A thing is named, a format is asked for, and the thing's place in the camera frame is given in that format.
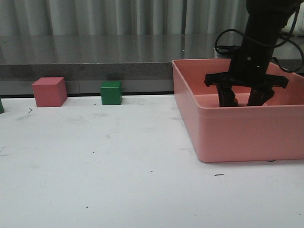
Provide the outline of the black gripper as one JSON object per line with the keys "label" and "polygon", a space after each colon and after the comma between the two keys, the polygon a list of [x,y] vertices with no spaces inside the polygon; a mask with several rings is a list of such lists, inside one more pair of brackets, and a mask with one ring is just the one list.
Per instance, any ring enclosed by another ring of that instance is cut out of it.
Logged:
{"label": "black gripper", "polygon": [[289,80],[284,76],[267,74],[273,47],[241,46],[234,51],[227,72],[206,74],[206,86],[216,86],[220,107],[235,107],[232,86],[252,88],[247,106],[262,106],[275,92],[272,87],[286,88]]}

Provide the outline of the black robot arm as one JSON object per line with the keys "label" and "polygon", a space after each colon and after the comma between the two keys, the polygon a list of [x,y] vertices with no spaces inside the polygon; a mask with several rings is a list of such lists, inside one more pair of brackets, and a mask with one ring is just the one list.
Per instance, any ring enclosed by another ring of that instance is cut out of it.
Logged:
{"label": "black robot arm", "polygon": [[287,87],[286,77],[269,75],[266,71],[270,61],[277,60],[273,57],[274,49],[290,40],[295,26],[286,37],[281,31],[291,16],[297,19],[301,4],[301,0],[246,1],[249,17],[245,32],[240,33],[241,45],[214,45],[217,53],[232,55],[228,71],[205,76],[206,86],[216,86],[221,107],[238,106],[233,86],[251,89],[248,106],[261,106],[271,99],[275,94],[273,87]]}

